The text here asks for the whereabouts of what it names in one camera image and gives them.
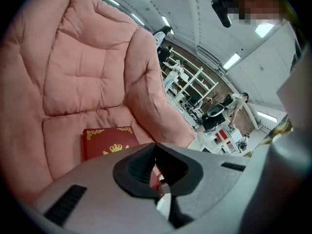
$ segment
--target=brick wall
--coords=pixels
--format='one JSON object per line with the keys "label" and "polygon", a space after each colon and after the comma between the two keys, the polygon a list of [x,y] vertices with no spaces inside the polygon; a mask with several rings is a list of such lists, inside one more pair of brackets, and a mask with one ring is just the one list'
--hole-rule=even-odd
{"label": "brick wall", "polygon": [[[221,77],[219,77],[219,75],[217,75],[215,72],[211,71],[210,68],[203,63],[200,59],[198,59],[197,57],[195,57],[193,54],[191,54],[190,52],[186,51],[185,49],[175,45],[172,42],[169,41],[165,41],[163,43],[163,46],[167,46],[170,45],[174,48],[174,51],[178,52],[180,55],[184,56],[186,59],[188,59],[190,62],[192,62],[194,65],[196,65],[198,68],[203,67],[204,70],[203,72],[208,75],[214,82],[219,82],[219,84],[213,89],[213,91],[208,94],[208,97],[212,97],[213,94],[218,93],[219,97],[215,99],[216,103],[220,102],[228,93],[233,93],[232,90],[228,87],[228,85],[221,79]],[[192,74],[195,74],[196,72],[194,72],[194,69],[187,67],[186,68],[192,72]],[[204,80],[204,84],[206,84],[208,87],[211,87],[211,85]],[[200,93],[205,93],[205,90],[196,82],[193,83],[193,86],[200,92]],[[191,92],[193,91],[191,88],[186,90],[188,93],[191,94]],[[211,104],[208,102],[207,104],[204,105],[202,107],[202,110],[204,112],[207,112],[210,108],[211,108]],[[252,123],[252,121],[249,118],[248,113],[246,112],[246,110],[243,108],[241,111],[239,111],[236,120],[235,120],[235,125],[236,127],[240,130],[241,134],[250,134],[253,129],[254,129],[254,125]]]}

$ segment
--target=red book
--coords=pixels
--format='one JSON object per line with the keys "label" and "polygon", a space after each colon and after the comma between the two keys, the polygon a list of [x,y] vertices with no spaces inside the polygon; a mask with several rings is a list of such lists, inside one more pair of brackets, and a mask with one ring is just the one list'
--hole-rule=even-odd
{"label": "red book", "polygon": [[82,137],[86,160],[139,145],[132,127],[84,129]]}

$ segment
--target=gold ornate border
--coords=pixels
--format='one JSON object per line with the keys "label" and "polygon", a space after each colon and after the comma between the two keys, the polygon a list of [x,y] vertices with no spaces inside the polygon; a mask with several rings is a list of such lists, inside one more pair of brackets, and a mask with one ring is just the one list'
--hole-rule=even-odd
{"label": "gold ornate border", "polygon": [[117,130],[120,130],[120,131],[128,131],[129,133],[132,134],[131,127],[118,127]]}
{"label": "gold ornate border", "polygon": [[104,129],[98,129],[98,130],[88,130],[87,131],[87,140],[91,140],[92,135],[100,134],[104,131]]}

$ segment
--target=gold crown emblem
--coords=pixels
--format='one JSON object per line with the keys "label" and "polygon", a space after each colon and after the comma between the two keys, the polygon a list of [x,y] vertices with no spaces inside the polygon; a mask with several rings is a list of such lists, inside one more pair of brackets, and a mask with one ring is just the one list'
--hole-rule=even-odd
{"label": "gold crown emblem", "polygon": [[109,148],[109,150],[111,150],[112,153],[118,152],[118,151],[122,150],[122,145],[116,145],[116,144],[114,144],[113,146],[111,146],[111,147]]}

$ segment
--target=woman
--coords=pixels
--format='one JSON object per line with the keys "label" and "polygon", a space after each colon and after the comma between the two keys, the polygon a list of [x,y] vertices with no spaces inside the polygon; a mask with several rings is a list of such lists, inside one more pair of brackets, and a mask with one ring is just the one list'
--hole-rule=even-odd
{"label": "woman", "polygon": [[153,34],[154,38],[156,39],[157,49],[164,42],[166,36],[169,34],[170,31],[171,31],[170,26],[164,26]]}
{"label": "woman", "polygon": [[178,63],[176,65],[171,67],[172,71],[165,78],[165,81],[164,81],[165,92],[168,91],[168,89],[171,87],[175,79],[178,78],[184,72],[183,67],[186,64],[186,61],[183,61],[181,64],[180,64],[180,60],[177,60],[177,62]]}

